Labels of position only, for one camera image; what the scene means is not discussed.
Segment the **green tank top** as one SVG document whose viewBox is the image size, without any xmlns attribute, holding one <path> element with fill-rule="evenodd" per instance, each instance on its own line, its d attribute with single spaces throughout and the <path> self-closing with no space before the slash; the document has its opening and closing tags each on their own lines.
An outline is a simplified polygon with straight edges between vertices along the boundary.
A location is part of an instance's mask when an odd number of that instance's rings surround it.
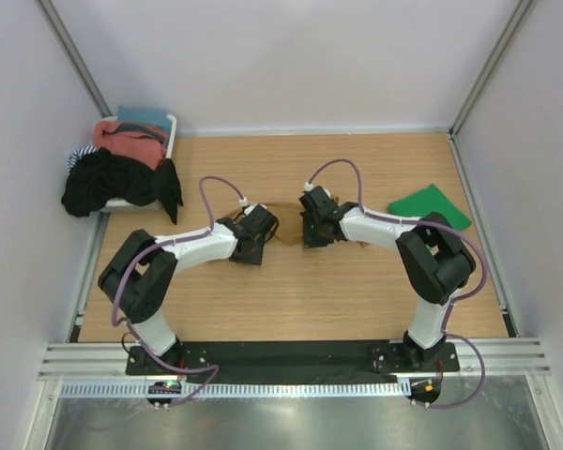
<svg viewBox="0 0 563 450">
<path fill-rule="evenodd" d="M 431 213 L 440 213 L 449 225 L 458 231 L 464 231 L 472 225 L 472 220 L 435 184 L 390 202 L 387 212 L 410 218 L 423 218 Z"/>
</svg>

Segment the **tan tank top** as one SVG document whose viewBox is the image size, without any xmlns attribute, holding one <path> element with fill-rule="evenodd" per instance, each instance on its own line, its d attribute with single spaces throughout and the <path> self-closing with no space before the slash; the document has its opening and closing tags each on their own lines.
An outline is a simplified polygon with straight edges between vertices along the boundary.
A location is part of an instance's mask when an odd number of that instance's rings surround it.
<svg viewBox="0 0 563 450">
<path fill-rule="evenodd" d="M 273 241 L 286 246 L 303 243 L 303 206 L 298 200 L 290 202 L 263 202 L 263 206 L 279 221 L 277 230 L 271 235 Z"/>
</svg>

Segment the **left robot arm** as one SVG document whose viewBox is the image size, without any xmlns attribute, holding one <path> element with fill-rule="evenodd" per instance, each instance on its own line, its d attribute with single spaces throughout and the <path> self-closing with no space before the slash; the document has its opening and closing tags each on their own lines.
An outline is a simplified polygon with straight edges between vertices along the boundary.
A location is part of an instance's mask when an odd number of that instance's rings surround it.
<svg viewBox="0 0 563 450">
<path fill-rule="evenodd" d="M 194 232 L 133 232 L 99 275 L 98 286 L 112 303 L 112 325 L 127 326 L 156 372 L 173 373 L 182 359 L 182 344 L 163 312 L 173 278 L 204 263 L 261 264 L 265 243 L 278 225 L 276 216 L 257 203 Z"/>
</svg>

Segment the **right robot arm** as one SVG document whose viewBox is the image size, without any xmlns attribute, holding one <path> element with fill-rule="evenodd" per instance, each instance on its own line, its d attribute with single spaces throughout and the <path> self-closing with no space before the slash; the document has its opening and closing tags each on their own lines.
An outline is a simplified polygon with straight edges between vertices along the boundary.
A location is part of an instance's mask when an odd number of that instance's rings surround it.
<svg viewBox="0 0 563 450">
<path fill-rule="evenodd" d="M 304 208 L 304 247 L 346 241 L 398 252 L 418 296 L 413 320 L 403 334 L 403 357 L 416 371 L 428 369 L 446 341 L 451 302 L 476 270 L 462 238 L 439 213 L 415 219 L 376 214 L 356 202 L 338 204 L 324 187 L 310 183 L 299 201 Z"/>
</svg>

